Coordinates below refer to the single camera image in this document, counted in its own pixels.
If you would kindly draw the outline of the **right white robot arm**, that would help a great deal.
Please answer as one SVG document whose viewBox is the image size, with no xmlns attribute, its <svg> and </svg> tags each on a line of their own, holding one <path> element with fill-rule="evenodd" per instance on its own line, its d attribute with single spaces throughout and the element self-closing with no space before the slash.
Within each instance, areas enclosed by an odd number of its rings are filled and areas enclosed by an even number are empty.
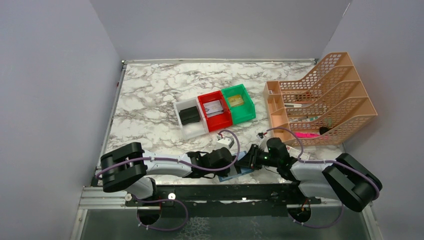
<svg viewBox="0 0 424 240">
<path fill-rule="evenodd" d="M 383 188 L 381 181 L 348 153 L 334 160 L 307 160 L 291 155 L 279 138 L 269 138 L 265 143 L 266 148 L 252 144 L 235 164 L 252 170 L 276 168 L 304 197 L 339 200 L 355 212 L 376 200 Z"/>
</svg>

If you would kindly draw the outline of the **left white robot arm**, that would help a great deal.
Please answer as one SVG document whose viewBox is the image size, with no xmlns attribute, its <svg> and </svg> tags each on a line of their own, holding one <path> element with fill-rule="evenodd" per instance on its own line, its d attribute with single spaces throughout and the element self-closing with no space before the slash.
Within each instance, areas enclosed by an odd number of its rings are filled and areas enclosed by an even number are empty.
<svg viewBox="0 0 424 240">
<path fill-rule="evenodd" d="M 156 193 L 152 176 L 200 179 L 214 174 L 225 177 L 237 159 L 227 147 L 170 155 L 144 150 L 141 143 L 132 142 L 102 155 L 101 170 L 95 177 L 102 181 L 105 193 L 126 191 L 146 200 Z"/>
</svg>

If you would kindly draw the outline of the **blue card holder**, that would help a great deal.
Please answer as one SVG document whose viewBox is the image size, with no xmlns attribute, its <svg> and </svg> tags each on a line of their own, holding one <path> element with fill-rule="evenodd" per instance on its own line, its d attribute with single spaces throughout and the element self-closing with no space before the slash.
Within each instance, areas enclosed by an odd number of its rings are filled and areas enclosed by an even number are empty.
<svg viewBox="0 0 424 240">
<path fill-rule="evenodd" d="M 243 167 L 243 166 L 239 166 L 239 164 L 236 162 L 233 166 L 231 166 L 229 168 L 229 173 L 227 176 L 218 177 L 218 180 L 220 183 L 226 182 L 226 181 L 230 181 L 232 179 L 253 173 L 254 170 L 249 168 L 249 167 Z"/>
</svg>

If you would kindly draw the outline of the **gold credit card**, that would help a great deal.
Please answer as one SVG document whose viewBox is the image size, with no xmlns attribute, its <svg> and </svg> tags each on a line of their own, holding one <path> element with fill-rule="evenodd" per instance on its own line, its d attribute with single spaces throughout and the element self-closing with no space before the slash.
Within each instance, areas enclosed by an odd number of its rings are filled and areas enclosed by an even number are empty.
<svg viewBox="0 0 424 240">
<path fill-rule="evenodd" d="M 243 100 L 243 97 L 240 94 L 230 96 L 227 98 L 227 100 L 228 100 L 228 105 L 231 108 L 242 106 L 245 103 L 245 101 Z"/>
</svg>

